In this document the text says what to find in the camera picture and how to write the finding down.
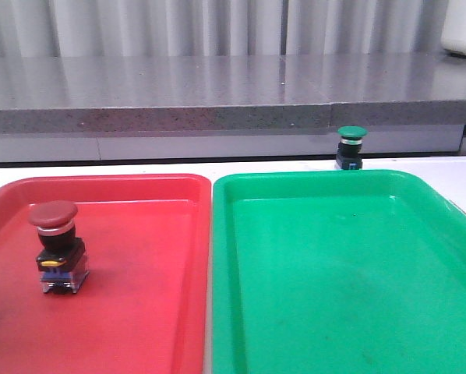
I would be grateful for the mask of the green plastic tray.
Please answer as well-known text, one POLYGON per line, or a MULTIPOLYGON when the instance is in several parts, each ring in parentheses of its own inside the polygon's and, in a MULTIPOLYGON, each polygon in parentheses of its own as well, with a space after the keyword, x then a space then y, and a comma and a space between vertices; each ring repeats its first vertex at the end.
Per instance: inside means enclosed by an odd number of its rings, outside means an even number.
POLYGON ((466 373, 466 215, 400 171, 214 184, 215 373, 466 373))

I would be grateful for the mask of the grey stone counter bench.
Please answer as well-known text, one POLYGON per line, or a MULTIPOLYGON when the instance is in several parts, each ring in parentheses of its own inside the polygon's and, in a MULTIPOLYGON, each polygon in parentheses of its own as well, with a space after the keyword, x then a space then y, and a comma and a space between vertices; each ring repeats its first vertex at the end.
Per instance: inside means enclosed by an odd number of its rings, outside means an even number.
POLYGON ((466 58, 0 58, 0 164, 466 155, 466 58))

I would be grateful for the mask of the red plastic tray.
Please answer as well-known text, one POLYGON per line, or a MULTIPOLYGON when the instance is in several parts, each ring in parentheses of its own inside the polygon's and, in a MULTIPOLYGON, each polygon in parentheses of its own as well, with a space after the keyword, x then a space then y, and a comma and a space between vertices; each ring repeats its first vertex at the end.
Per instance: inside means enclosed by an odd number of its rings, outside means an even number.
POLYGON ((199 373, 210 182, 198 175, 28 178, 0 188, 0 373, 199 373), (74 202, 90 274, 44 293, 31 207, 74 202))

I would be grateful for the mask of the red mushroom push button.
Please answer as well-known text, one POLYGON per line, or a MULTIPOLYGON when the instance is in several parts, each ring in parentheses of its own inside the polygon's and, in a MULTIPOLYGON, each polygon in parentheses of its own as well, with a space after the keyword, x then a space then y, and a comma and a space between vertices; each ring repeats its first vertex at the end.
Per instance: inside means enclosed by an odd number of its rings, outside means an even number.
POLYGON ((75 295, 89 274, 85 243, 76 235, 77 213, 76 204, 65 200, 38 203, 30 209, 28 220, 43 246, 36 264, 45 294, 75 295))

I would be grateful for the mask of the green mushroom push button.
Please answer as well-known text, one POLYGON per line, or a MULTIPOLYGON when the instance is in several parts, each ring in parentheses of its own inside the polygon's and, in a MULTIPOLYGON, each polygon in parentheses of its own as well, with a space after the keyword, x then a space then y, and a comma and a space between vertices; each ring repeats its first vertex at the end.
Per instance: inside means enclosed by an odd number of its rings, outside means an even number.
POLYGON ((336 167, 341 170, 362 168, 362 139, 368 131, 361 126, 347 125, 338 129, 340 141, 337 145, 336 167))

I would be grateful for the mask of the white container on counter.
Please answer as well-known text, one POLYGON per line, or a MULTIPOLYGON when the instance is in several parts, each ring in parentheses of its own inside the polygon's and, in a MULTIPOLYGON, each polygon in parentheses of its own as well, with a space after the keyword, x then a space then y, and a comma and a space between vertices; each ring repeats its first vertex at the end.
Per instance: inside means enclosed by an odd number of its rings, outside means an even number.
POLYGON ((449 0, 440 38, 444 50, 466 56, 466 0, 449 0))

